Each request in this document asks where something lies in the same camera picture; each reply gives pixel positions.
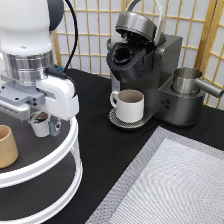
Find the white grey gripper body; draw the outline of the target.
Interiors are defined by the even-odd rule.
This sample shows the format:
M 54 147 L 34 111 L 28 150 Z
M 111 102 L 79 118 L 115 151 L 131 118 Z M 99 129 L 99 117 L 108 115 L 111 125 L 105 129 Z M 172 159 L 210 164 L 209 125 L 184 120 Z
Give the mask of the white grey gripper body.
M 0 84 L 0 111 L 19 120 L 28 120 L 31 109 L 69 120 L 79 112 L 77 88 L 70 79 L 48 76 L 34 85 L 16 82 Z

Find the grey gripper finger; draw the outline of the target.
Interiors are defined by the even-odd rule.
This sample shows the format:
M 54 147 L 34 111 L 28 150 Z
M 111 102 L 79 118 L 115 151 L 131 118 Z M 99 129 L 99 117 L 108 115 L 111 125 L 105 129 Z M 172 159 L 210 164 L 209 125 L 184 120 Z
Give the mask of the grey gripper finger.
M 61 120 L 58 118 L 51 118 L 48 122 L 49 133 L 51 136 L 57 136 L 60 133 Z

